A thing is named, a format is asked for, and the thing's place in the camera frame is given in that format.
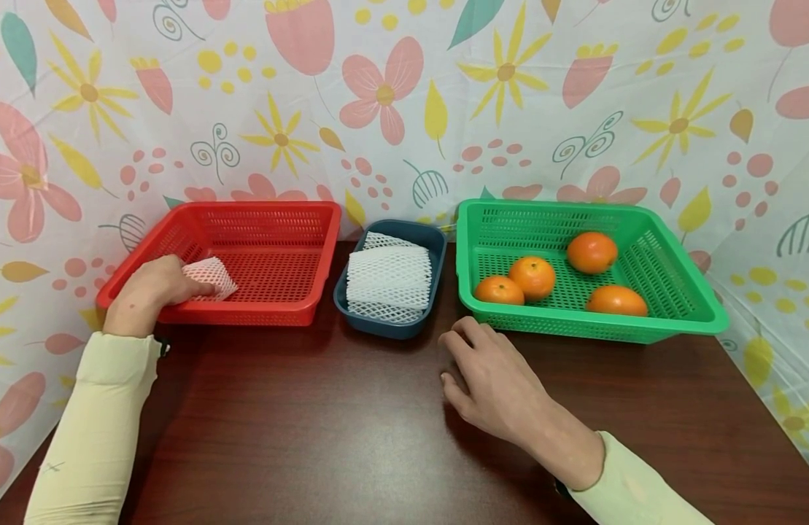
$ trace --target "floral backdrop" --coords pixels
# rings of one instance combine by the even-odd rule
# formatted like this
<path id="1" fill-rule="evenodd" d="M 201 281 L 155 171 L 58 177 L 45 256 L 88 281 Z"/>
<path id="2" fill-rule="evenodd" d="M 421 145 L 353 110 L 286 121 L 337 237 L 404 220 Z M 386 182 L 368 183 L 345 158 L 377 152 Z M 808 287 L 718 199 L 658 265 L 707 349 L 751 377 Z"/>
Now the floral backdrop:
<path id="1" fill-rule="evenodd" d="M 809 461 L 809 0 L 0 0 L 0 496 L 168 209 L 466 198 L 657 211 Z"/>

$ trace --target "brown table surface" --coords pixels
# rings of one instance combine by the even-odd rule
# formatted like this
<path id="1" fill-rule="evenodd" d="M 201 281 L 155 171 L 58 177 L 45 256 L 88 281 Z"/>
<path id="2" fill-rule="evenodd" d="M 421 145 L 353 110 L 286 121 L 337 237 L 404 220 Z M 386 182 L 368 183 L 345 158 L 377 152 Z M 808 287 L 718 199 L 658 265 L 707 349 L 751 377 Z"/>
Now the brown table surface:
<path id="1" fill-rule="evenodd" d="M 553 479 L 443 404 L 439 333 L 466 314 L 454 247 L 425 331 L 166 327 L 123 523 L 590 524 Z M 809 524 L 809 469 L 714 338 L 652 347 L 509 333 L 553 398 L 717 524 Z M 0 502 L 19 524 L 43 449 Z"/>

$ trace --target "cream-colored sleeve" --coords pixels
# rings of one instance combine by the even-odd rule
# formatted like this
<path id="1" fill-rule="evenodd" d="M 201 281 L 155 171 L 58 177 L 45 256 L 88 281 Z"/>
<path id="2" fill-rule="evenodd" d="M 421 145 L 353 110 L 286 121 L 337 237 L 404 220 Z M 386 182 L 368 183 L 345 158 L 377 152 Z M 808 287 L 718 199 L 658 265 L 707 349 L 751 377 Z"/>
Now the cream-colored sleeve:
<path id="1" fill-rule="evenodd" d="M 153 337 L 91 336 L 25 524 L 118 523 L 160 349 Z"/>
<path id="2" fill-rule="evenodd" d="M 614 436 L 599 435 L 605 443 L 603 475 L 586 491 L 570 491 L 599 525 L 712 524 Z"/>

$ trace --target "hand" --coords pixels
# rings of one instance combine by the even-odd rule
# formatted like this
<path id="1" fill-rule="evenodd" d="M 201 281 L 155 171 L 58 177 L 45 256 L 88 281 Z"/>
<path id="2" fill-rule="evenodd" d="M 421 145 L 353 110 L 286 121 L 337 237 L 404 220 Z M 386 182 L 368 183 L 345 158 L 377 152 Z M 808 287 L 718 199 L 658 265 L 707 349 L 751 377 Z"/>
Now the hand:
<path id="1" fill-rule="evenodd" d="M 141 265 L 124 283 L 107 311 L 104 333 L 144 338 L 153 332 L 164 306 L 184 303 L 195 296 L 210 296 L 214 285 L 182 274 L 182 261 L 165 255 Z"/>
<path id="2" fill-rule="evenodd" d="M 439 342 L 454 356 L 471 393 L 443 372 L 445 399 L 462 419 L 523 448 L 572 490 L 597 482 L 603 439 L 553 401 L 507 336 L 464 317 Z"/>

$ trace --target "person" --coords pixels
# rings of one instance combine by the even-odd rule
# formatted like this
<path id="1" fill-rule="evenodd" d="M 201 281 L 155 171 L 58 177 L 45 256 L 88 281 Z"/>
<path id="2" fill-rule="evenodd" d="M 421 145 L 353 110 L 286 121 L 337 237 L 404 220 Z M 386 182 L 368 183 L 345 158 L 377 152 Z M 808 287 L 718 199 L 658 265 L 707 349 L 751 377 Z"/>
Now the person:
<path id="1" fill-rule="evenodd" d="M 39 468 L 24 523 L 117 524 L 133 469 L 139 414 L 163 345 L 151 334 L 163 306 L 214 293 L 166 255 L 134 272 L 91 336 L 77 382 Z M 532 455 L 601 525 L 711 522 L 607 432 L 555 402 L 507 336 L 465 317 L 439 341 L 461 377 L 441 374 L 462 419 Z"/>

